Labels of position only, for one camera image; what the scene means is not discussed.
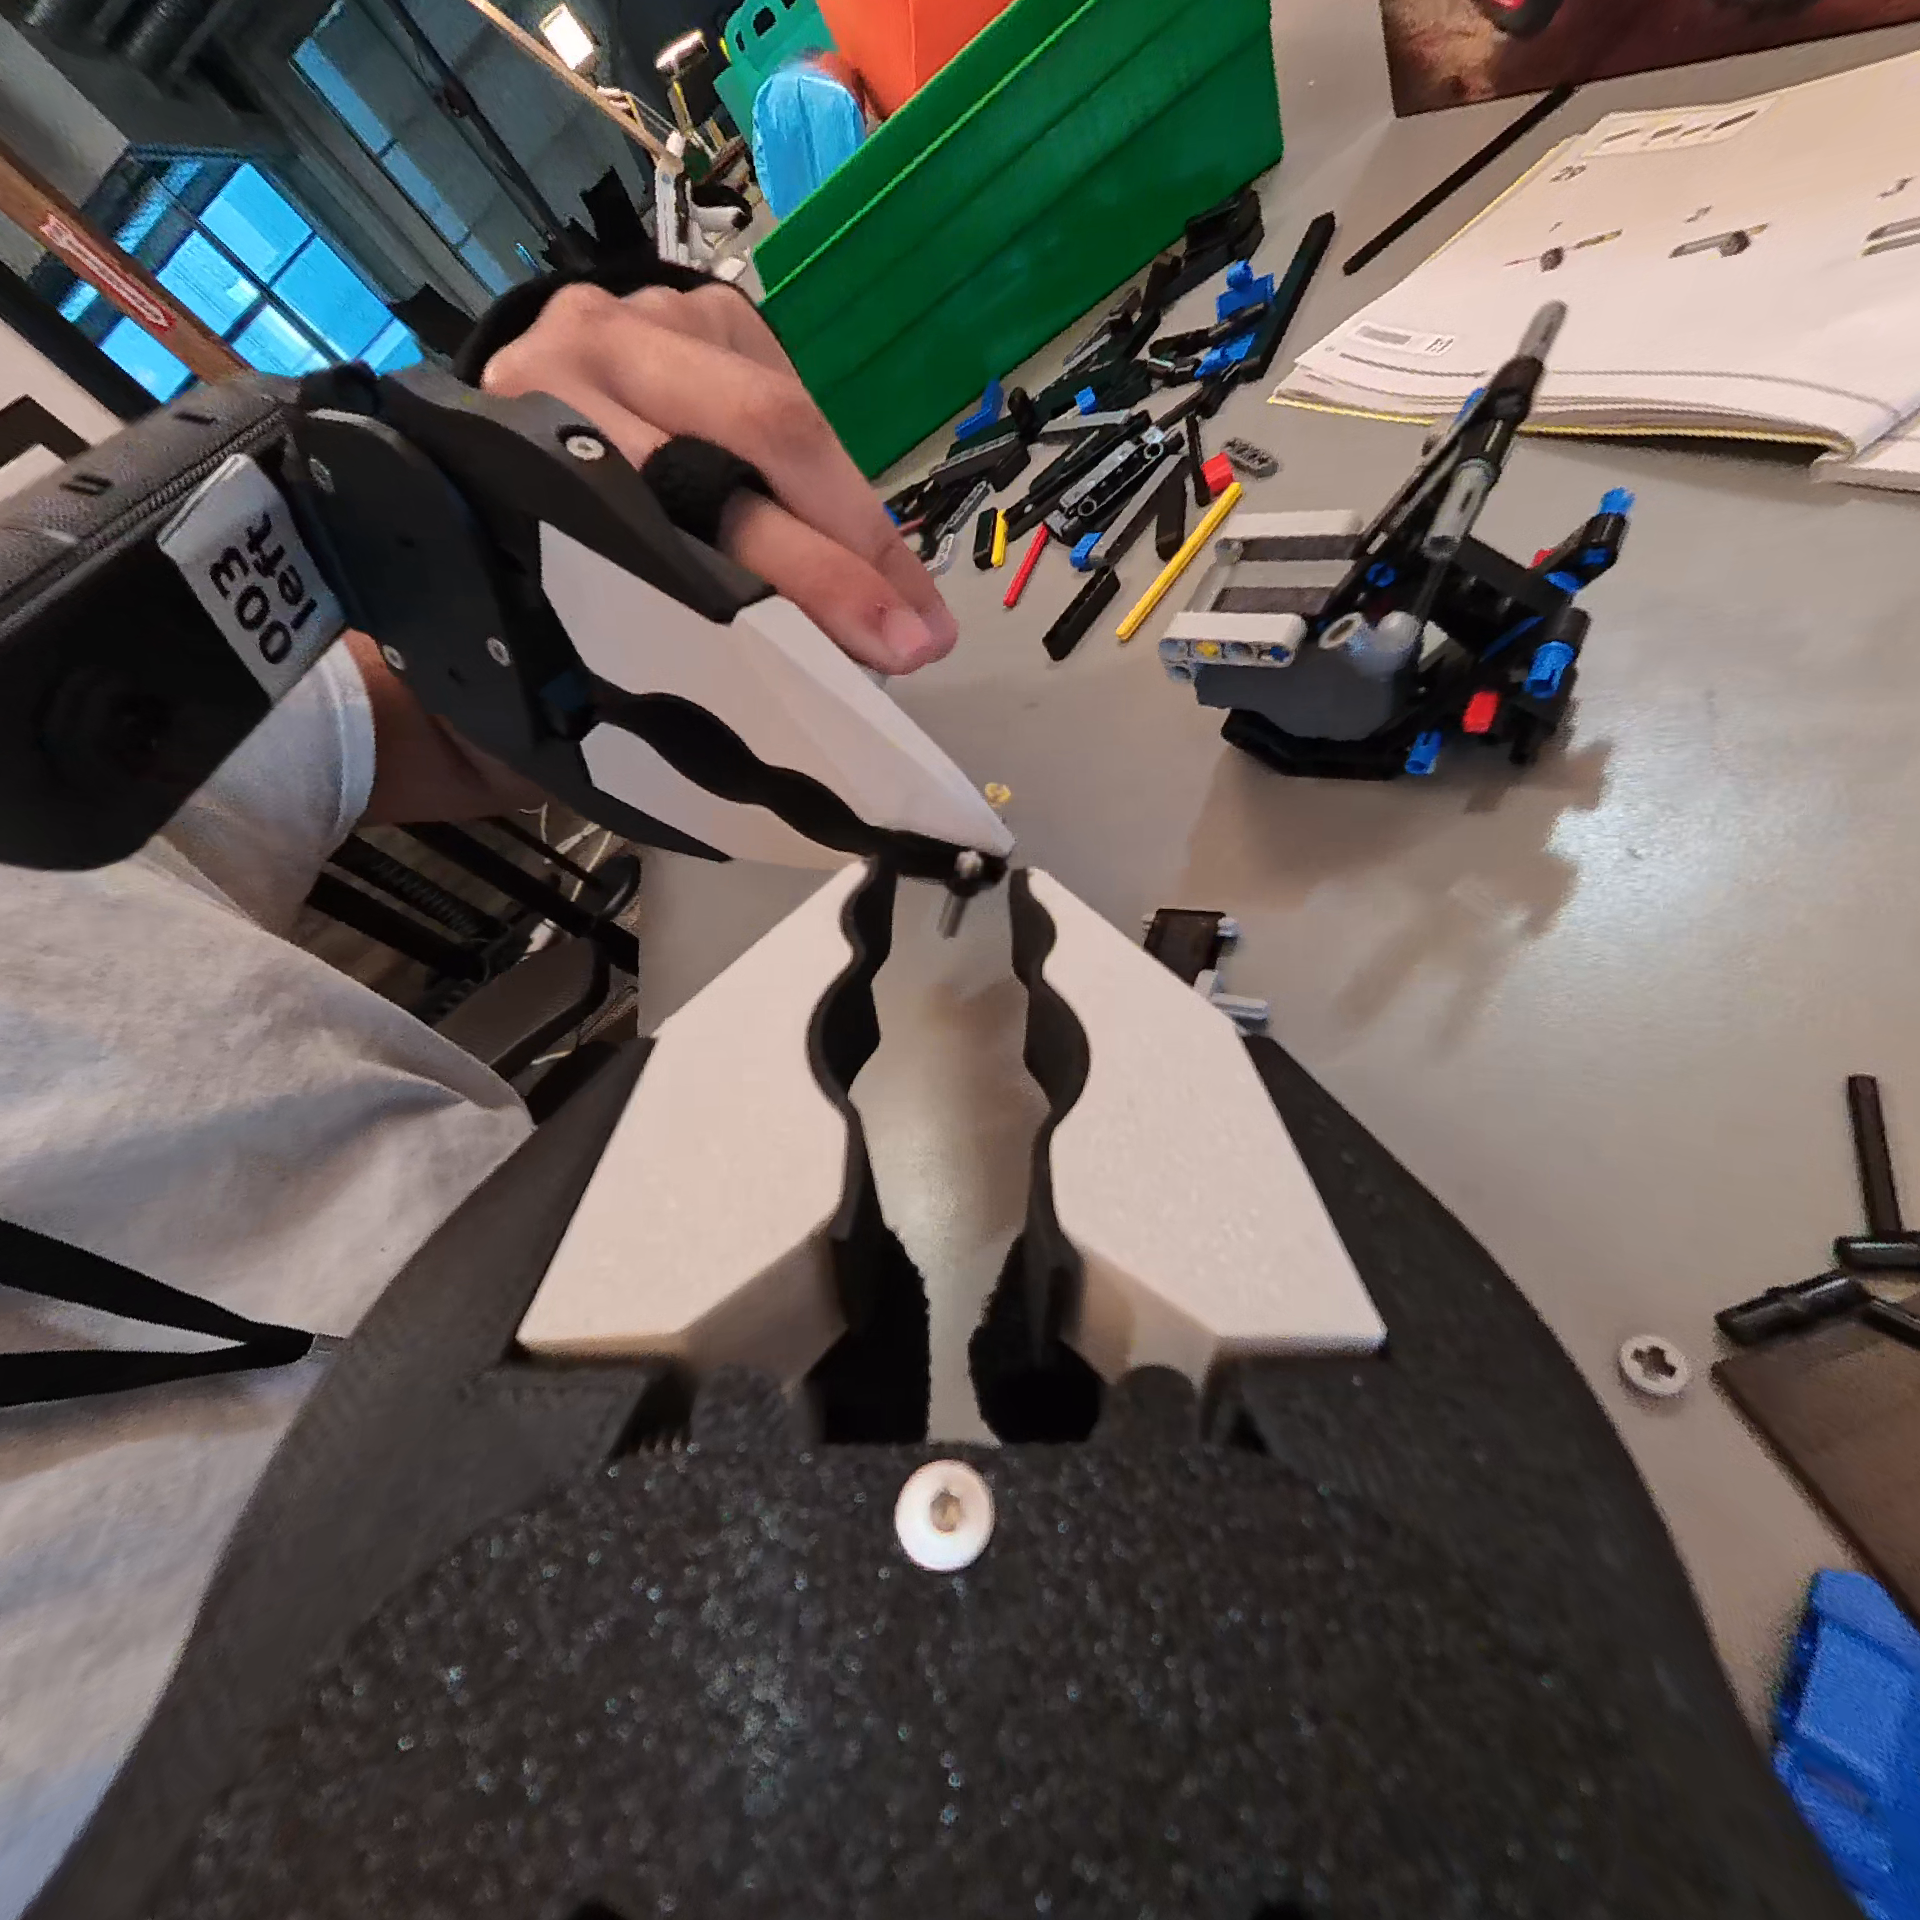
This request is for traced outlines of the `person's left hand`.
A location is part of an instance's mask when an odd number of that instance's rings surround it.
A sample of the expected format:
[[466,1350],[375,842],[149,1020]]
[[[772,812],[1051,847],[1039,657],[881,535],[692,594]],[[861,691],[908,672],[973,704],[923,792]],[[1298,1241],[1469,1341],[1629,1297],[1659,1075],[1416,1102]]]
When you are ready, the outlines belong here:
[[799,382],[753,302],[693,277],[616,295],[568,284],[476,375],[496,397],[542,395],[591,422],[636,471],[696,441],[749,462],[709,544],[888,678],[958,644],[939,590]]

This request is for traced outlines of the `small black grey lego assembly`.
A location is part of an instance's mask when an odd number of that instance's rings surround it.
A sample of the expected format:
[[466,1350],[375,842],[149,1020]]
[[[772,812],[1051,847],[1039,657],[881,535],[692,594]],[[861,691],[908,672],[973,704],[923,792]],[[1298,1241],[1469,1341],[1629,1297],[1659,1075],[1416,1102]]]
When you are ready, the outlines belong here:
[[1236,1032],[1265,1035],[1268,1000],[1231,994],[1219,982],[1219,964],[1236,941],[1236,920],[1215,908],[1163,905],[1142,920],[1142,951],[1211,1004]]

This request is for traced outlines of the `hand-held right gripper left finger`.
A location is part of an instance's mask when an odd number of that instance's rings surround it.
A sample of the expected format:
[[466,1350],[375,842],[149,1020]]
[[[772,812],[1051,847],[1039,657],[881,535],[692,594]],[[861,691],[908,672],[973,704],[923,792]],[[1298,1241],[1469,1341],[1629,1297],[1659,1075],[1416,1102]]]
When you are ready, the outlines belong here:
[[839,868],[656,1030],[518,1327],[528,1358],[743,1367],[832,1442],[926,1440],[926,1282],[852,1102],[895,901],[888,868]]

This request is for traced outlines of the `long black lego axle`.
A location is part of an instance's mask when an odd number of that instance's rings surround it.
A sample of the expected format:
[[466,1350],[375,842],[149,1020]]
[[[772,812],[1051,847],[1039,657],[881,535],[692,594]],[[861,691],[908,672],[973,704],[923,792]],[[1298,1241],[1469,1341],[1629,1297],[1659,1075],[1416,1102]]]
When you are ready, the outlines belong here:
[[1386,248],[1392,248],[1401,238],[1405,238],[1411,230],[1416,230],[1422,220],[1428,220],[1441,207],[1445,207],[1453,194],[1461,194],[1472,181],[1478,181],[1488,165],[1495,165],[1495,161],[1508,155],[1516,142],[1522,142],[1532,131],[1536,131],[1546,121],[1551,121],[1559,110],[1566,110],[1576,92],[1581,92],[1581,84],[1551,85],[1536,104],[1522,110],[1522,115],[1516,121],[1511,121],[1488,142],[1473,148],[1473,155],[1465,157],[1453,172],[1449,172],[1433,185],[1428,185],[1428,191],[1421,194],[1411,207],[1405,207],[1386,230],[1371,235],[1343,262],[1339,272],[1345,277],[1355,277],[1363,268],[1368,268]]

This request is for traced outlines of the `partly built lego model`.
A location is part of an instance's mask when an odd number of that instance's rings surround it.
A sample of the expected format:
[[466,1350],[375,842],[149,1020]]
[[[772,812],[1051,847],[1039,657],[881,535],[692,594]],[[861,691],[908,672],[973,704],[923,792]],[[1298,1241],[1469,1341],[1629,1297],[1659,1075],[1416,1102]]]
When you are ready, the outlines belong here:
[[1222,740],[1285,777],[1428,777],[1451,744],[1532,765],[1571,711],[1592,632],[1581,592],[1609,575],[1635,508],[1612,490],[1532,562],[1478,520],[1532,414],[1566,305],[1536,308],[1379,515],[1233,508],[1159,660]]

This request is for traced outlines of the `blue plastic bag bundle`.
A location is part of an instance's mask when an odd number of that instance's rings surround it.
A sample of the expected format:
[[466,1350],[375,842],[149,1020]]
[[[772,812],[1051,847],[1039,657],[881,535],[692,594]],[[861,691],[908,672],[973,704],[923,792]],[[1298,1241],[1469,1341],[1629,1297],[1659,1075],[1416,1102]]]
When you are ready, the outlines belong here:
[[868,105],[858,70],[825,48],[781,62],[756,85],[753,172],[773,220],[792,218],[863,148],[875,125]]

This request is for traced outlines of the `blue plastic storage bin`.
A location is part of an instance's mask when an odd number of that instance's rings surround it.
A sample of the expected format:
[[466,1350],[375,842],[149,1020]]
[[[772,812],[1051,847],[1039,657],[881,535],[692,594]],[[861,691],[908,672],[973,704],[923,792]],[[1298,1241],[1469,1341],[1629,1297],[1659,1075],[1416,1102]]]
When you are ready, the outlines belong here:
[[1916,1625],[1823,1570],[1785,1651],[1771,1768],[1865,1917],[1916,1915]]

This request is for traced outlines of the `green plastic storage bin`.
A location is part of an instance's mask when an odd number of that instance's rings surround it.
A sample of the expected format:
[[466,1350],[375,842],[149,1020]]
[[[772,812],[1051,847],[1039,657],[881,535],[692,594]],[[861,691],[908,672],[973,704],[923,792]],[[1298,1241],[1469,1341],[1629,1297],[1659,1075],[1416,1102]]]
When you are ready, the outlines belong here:
[[1282,157],[1268,4],[1015,4],[753,248],[875,478]]

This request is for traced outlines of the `teal plastic basket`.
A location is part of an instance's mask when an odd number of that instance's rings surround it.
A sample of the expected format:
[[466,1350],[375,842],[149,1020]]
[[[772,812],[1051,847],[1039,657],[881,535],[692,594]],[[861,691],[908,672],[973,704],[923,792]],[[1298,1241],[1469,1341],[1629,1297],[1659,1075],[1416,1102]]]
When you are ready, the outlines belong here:
[[723,17],[718,48],[723,54],[718,92],[735,115],[743,115],[768,75],[788,60],[833,52],[833,37],[816,4],[735,4]]

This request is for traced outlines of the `monster truck set box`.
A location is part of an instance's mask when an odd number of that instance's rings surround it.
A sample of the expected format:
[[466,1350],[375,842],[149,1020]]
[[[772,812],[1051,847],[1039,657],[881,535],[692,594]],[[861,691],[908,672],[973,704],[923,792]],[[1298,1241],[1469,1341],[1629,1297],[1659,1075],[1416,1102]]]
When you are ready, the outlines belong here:
[[1916,21],[1915,4],[1379,4],[1398,115]]

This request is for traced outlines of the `yellow lego axle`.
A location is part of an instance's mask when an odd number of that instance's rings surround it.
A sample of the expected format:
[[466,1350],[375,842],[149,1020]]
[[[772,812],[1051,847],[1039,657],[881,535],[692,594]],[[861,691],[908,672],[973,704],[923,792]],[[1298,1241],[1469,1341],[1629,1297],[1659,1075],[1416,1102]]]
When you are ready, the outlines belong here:
[[1216,530],[1236,512],[1239,490],[1228,490],[1215,500],[1215,508],[1195,527],[1195,531],[1179,544],[1173,555],[1165,557],[1163,570],[1149,590],[1135,600],[1135,607],[1118,624],[1118,644],[1128,644],[1145,621],[1163,607],[1172,590],[1189,575],[1189,570],[1208,552]]

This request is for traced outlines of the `white instruction booklet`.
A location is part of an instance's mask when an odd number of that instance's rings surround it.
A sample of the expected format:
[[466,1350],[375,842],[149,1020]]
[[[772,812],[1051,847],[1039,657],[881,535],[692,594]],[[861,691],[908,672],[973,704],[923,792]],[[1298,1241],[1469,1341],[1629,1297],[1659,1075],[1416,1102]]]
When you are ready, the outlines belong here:
[[1916,54],[1569,138],[1272,392],[1442,422],[1549,302],[1529,430],[1788,444],[1916,491]]

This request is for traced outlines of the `pile of loose lego pieces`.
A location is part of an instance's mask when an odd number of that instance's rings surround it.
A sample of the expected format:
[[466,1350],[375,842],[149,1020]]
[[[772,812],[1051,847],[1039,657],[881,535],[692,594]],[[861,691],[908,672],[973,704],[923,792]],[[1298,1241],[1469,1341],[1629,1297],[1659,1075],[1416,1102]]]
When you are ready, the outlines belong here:
[[1189,508],[1211,515],[1233,484],[1273,471],[1239,441],[1215,454],[1202,430],[1233,388],[1263,381],[1335,235],[1338,218],[1318,215],[1272,274],[1258,267],[1251,185],[1189,220],[1051,382],[992,382],[946,458],[885,500],[926,570],[946,571],[962,538],[978,571],[1018,555],[1003,590],[1003,610],[1018,610],[1039,561],[1063,555],[1078,590],[1043,651],[1068,660],[1118,600],[1121,565],[1145,535],[1172,565]]

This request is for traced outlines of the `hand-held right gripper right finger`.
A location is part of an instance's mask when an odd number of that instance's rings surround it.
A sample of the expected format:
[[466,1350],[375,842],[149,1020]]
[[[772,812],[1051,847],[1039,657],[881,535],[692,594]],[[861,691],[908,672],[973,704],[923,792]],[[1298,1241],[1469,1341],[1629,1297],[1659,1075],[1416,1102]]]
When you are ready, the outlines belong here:
[[1026,1217],[968,1341],[1003,1442],[1075,1442],[1105,1390],[1165,1370],[1371,1358],[1368,1297],[1242,1035],[1092,905],[1008,882],[1023,1065],[1043,1095]]

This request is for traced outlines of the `black lego connector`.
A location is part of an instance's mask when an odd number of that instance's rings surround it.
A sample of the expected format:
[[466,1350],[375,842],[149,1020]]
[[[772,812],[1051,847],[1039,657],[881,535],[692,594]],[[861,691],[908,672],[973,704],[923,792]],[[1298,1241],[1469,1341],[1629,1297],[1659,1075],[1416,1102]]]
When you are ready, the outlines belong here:
[[1785,1334],[1812,1331],[1836,1320],[1859,1320],[1871,1331],[1882,1331],[1903,1345],[1916,1350],[1916,1285],[1903,1297],[1888,1297],[1878,1282],[1908,1281],[1916,1282],[1916,1268],[1831,1268],[1812,1281],[1765,1288],[1745,1302],[1719,1308],[1715,1327],[1731,1344],[1751,1350],[1781,1341]]

